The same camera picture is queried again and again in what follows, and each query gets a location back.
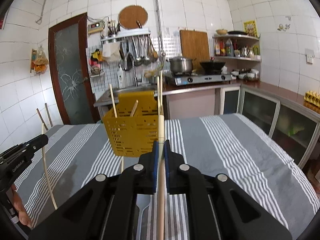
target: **human hand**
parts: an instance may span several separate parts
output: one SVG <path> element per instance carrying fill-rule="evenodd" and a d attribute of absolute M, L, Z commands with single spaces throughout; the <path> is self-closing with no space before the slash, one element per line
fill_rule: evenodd
<path fill-rule="evenodd" d="M 23 206 L 22 199 L 20 198 L 19 194 L 16 192 L 17 188 L 14 184 L 11 186 L 11 190 L 13 193 L 13 200 L 12 205 L 14 206 L 15 210 L 19 213 L 19 221 L 22 225 L 32 227 L 31 219 L 28 216 L 26 209 Z"/>

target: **gas stove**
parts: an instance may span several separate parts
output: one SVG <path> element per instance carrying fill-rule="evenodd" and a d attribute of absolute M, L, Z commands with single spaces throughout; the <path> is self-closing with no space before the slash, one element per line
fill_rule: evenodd
<path fill-rule="evenodd" d="M 231 74 L 199 74 L 192 73 L 191 75 L 173 75 L 172 73 L 166 75 L 167 81 L 170 84 L 176 86 L 210 83 L 210 82 L 221 82 L 231 81 Z"/>

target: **round cutting board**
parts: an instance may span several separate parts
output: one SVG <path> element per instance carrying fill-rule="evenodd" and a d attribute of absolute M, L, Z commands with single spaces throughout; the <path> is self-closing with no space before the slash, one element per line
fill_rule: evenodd
<path fill-rule="evenodd" d="M 139 5 L 130 5 L 121 10 L 119 13 L 118 21 L 120 25 L 125 29 L 139 28 L 137 21 L 141 26 L 145 25 L 148 20 L 147 11 Z"/>

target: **yellow picture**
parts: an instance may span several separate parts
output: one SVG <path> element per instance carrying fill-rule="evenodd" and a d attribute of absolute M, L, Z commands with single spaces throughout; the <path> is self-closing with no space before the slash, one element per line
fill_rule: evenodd
<path fill-rule="evenodd" d="M 243 23 L 244 31 L 249 35 L 258 38 L 256 21 L 247 21 Z"/>

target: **striped tablecloth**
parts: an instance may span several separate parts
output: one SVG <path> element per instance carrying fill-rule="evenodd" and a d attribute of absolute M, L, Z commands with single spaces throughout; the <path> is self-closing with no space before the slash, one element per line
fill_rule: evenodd
<path fill-rule="evenodd" d="M 119 173 L 120 157 L 113 154 L 101 124 L 51 128 L 45 147 L 50 182 L 57 205 L 62 205 L 96 174 Z M 202 173 L 225 173 L 272 214 L 296 239 L 319 208 L 316 194 L 293 159 L 259 127 L 239 114 L 165 122 L 172 151 Z M 137 163 L 125 158 L 125 166 Z M 49 197 L 38 151 L 15 182 L 37 225 L 54 207 Z M 142 239 L 156 240 L 156 194 L 142 219 Z M 165 239 L 188 239 L 185 195 L 165 197 Z"/>

